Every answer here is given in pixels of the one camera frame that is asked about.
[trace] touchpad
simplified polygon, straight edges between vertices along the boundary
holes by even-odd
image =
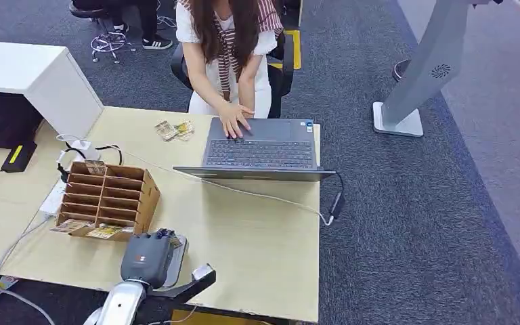
[[[258,140],[290,140],[292,125],[290,121],[278,119],[250,118],[247,120],[252,130],[240,127],[244,139]]]

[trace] white cable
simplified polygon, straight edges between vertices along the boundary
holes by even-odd
[[[64,137],[66,136],[70,136],[72,137],[71,140],[81,140],[81,141],[89,141],[87,139],[81,139],[81,138],[78,138],[78,137],[75,137],[73,135],[70,135],[70,134],[59,134],[57,135],[57,140],[60,140],[60,141],[65,141]],[[294,201],[289,201],[289,200],[286,200],[286,199],[283,199],[283,198],[278,198],[277,196],[270,196],[270,195],[266,195],[266,194],[258,194],[258,193],[254,193],[254,192],[247,192],[247,191],[242,191],[242,190],[237,190],[236,188],[230,188],[228,186],[224,186],[224,185],[220,185],[218,183],[214,183],[213,181],[207,181],[205,179],[201,179],[197,176],[194,176],[194,175],[190,175],[190,174],[186,174],[186,173],[182,173],[180,171],[175,171],[174,169],[169,169],[169,168],[166,168],[166,167],[162,167],[160,165],[156,165],[146,159],[143,159],[135,154],[132,154],[130,152],[127,152],[127,151],[124,151],[122,148],[119,148],[119,147],[116,147],[116,146],[113,146],[113,145],[104,145],[106,147],[111,147],[111,148],[114,148],[114,149],[117,149],[121,152],[124,152],[125,154],[128,154],[129,156],[132,156],[132,157],[135,157],[136,159],[146,163],[146,164],[149,164],[153,167],[156,167],[158,169],[162,169],[163,171],[168,171],[170,173],[174,173],[176,175],[182,175],[184,177],[189,177],[191,179],[195,179],[195,180],[199,180],[201,181],[202,183],[206,183],[206,184],[210,184],[210,185],[214,185],[218,188],[223,188],[225,190],[231,190],[231,191],[234,191],[234,192],[237,192],[237,193],[242,193],[242,194],[248,194],[248,195],[251,195],[251,196],[257,196],[257,197],[260,197],[260,198],[269,198],[269,199],[272,199],[272,200],[277,200],[277,201],[280,201],[280,202],[284,202],[284,203],[288,203],[288,204],[292,204],[292,205],[295,205],[297,207],[300,207],[302,209],[305,209],[307,211],[310,211],[312,213],[315,213],[317,214],[318,216],[320,216],[320,219],[322,220],[322,222],[324,223],[324,225],[328,226],[328,225],[331,225],[332,222],[334,221],[334,216],[331,215],[330,216],[330,219],[328,221],[326,221],[326,219],[324,218],[324,216],[318,211],[318,210],[315,210],[307,205],[304,205],[304,204],[301,204],[301,203],[298,203],[298,202],[294,202]]]
[[[43,220],[41,223],[37,224],[36,226],[30,228],[29,230],[27,230],[27,228],[29,227],[29,225],[33,222],[33,220],[35,219],[35,217],[33,217],[27,227],[25,228],[25,230],[21,233],[21,235],[13,242],[13,244],[11,244],[11,246],[9,246],[5,252],[3,253],[3,256],[1,257],[0,259],[0,273],[1,273],[1,268],[3,267],[6,259],[9,257],[9,253],[12,253],[12,251],[15,249],[15,247],[17,246],[17,244],[19,243],[19,241],[21,241],[21,239],[23,239],[23,237],[25,237],[26,235],[30,234],[31,232],[33,232],[35,229],[41,227],[42,225],[44,225],[47,221],[49,221],[49,219],[45,219]],[[2,293],[5,293],[9,296],[13,296],[19,300],[21,300],[22,302],[26,303],[27,305],[30,305],[31,307],[35,308],[36,310],[38,310],[41,314],[43,314],[43,316],[45,316],[45,318],[47,318],[47,321],[49,321],[49,324],[51,325],[55,325],[55,322],[53,322],[53,319],[51,318],[51,316],[49,316],[49,314],[43,310],[43,308],[40,308],[38,305],[34,304],[32,301],[28,300],[27,298],[19,295],[18,293],[14,293],[12,291],[9,291],[9,290],[6,290],[6,289],[3,289],[1,288],[0,286],[0,291]]]
[[[160,9],[160,0],[158,0],[158,6],[156,7],[156,23],[162,24],[165,23],[170,28],[176,28],[176,20],[166,17],[166,16],[158,16],[158,10]]]
[[[163,320],[162,321],[162,324],[172,324],[172,323],[182,323],[184,322],[185,320],[187,320],[188,318],[190,318],[190,316],[192,316],[192,314],[194,313],[194,311],[196,310],[198,306],[194,306],[194,308],[192,308],[192,311],[188,314],[188,316],[186,316],[185,318],[181,319],[181,320]]]

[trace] beige desk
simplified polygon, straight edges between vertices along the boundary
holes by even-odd
[[[153,130],[164,119],[176,123],[187,118],[196,127],[189,142],[167,143]],[[209,123],[210,117],[203,115],[106,108],[89,139],[97,146],[117,144],[166,168],[198,166]],[[103,155],[107,162],[118,159],[116,152]],[[188,281],[190,272],[199,265],[210,263],[217,270],[217,282],[192,299],[191,304],[318,321],[320,220],[316,214],[291,204],[203,184],[131,156],[124,158],[125,165],[148,168],[162,192],[151,228],[171,228],[188,238],[189,249],[179,284]],[[318,183],[225,181],[224,184],[319,208]],[[38,205],[31,208],[36,211]],[[13,238],[33,213],[23,211],[22,217],[14,217],[8,211],[11,209],[3,208],[2,221],[14,223],[5,236]],[[51,226],[52,221],[28,236],[9,258],[3,273],[98,290],[110,290],[121,281],[119,272],[125,243],[73,238],[50,232]],[[5,245],[0,244],[0,254]]]
[[[56,135],[52,127],[44,123],[37,132],[37,150],[27,170],[0,173],[0,256],[21,234],[59,178],[55,160],[64,144],[55,140]],[[9,151],[0,149],[0,168]]]

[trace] wooden organizer box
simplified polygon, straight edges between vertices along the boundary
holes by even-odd
[[[127,241],[132,234],[147,232],[160,191],[150,173],[137,167],[106,165],[105,175],[91,175],[84,162],[74,162],[56,225],[67,219],[90,221],[69,233],[86,237],[101,223],[134,227],[133,232],[118,232],[109,240]]]

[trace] black sneaker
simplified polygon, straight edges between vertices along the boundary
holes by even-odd
[[[164,39],[160,35],[155,35],[152,40],[142,39],[144,49],[168,49],[172,46],[170,39]]]
[[[126,32],[129,31],[129,29],[131,29],[131,27],[127,24],[127,23],[124,23],[122,28],[117,28],[116,26],[113,26],[114,28],[114,31],[117,32],[117,33],[123,33],[123,34],[126,34]]]

